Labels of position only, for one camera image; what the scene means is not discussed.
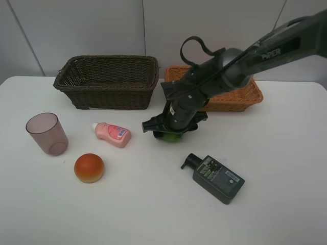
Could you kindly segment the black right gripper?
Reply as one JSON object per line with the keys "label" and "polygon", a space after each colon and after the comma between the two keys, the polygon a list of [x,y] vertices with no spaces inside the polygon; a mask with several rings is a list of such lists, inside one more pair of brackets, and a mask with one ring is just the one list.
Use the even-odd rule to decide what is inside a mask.
{"label": "black right gripper", "polygon": [[206,121],[207,113],[195,109],[185,109],[166,102],[163,112],[142,123],[144,133],[153,132],[156,139],[163,139],[164,133],[184,134],[198,129],[198,123]]}

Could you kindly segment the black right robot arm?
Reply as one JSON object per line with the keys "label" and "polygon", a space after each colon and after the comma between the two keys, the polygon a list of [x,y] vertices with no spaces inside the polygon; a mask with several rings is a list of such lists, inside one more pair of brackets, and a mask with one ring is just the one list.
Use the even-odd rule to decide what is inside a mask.
{"label": "black right robot arm", "polygon": [[166,98],[163,112],[142,123],[143,132],[151,131],[156,139],[196,130],[199,122],[207,120],[202,108],[209,99],[246,87],[254,74],[312,55],[326,57],[326,10],[291,20],[244,51],[212,52],[201,38],[190,40],[197,41],[211,59],[196,64],[180,54],[190,68],[180,80],[161,84]]}

